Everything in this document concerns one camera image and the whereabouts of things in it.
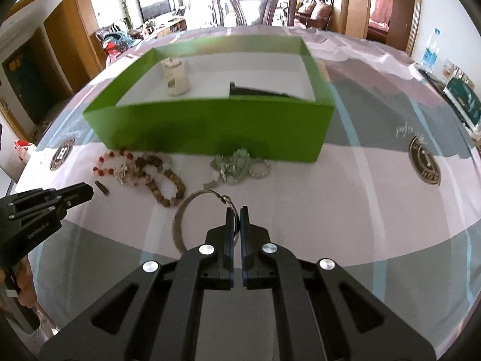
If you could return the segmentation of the person's left hand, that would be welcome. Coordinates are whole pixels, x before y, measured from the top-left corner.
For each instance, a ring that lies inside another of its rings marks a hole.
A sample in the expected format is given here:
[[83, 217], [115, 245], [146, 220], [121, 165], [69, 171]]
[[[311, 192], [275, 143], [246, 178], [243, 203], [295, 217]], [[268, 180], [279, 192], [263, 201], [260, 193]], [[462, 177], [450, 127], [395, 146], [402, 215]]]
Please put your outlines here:
[[19, 303], [32, 309], [37, 305], [37, 293], [34, 287], [32, 268], [27, 256], [20, 260], [20, 269], [16, 274], [17, 284], [20, 288], [18, 292]]

